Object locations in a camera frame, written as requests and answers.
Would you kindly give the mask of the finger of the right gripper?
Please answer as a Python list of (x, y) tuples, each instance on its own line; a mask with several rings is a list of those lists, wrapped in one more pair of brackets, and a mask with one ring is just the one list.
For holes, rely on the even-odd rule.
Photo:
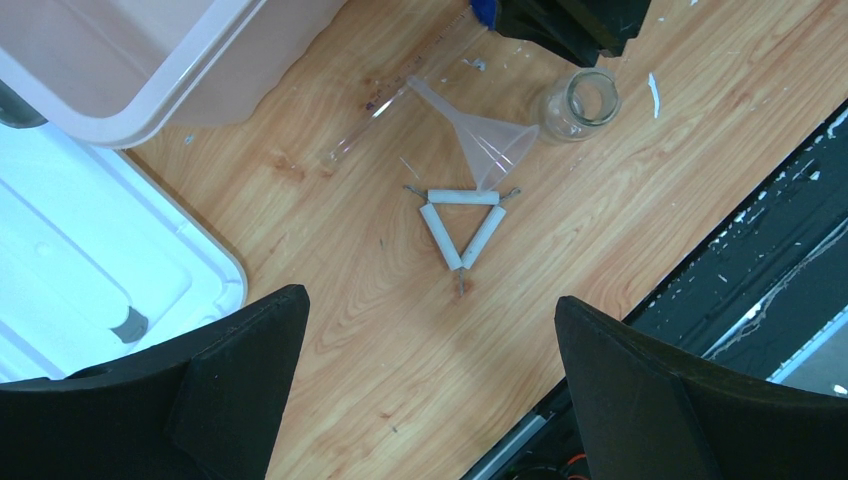
[(494, 30), (532, 42), (582, 68), (623, 55), (646, 19), (649, 0), (506, 0), (495, 3)]

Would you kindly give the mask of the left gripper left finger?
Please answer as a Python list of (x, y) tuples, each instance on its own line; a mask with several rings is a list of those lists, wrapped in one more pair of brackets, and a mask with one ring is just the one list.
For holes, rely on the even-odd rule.
[(288, 285), (62, 380), (1, 387), (5, 479), (262, 479), (310, 311)]

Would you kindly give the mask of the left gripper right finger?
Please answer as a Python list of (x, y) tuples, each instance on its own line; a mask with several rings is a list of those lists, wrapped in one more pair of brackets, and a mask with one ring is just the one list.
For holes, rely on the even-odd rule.
[(671, 346), (564, 296), (555, 329), (595, 479), (843, 479), (847, 403)]

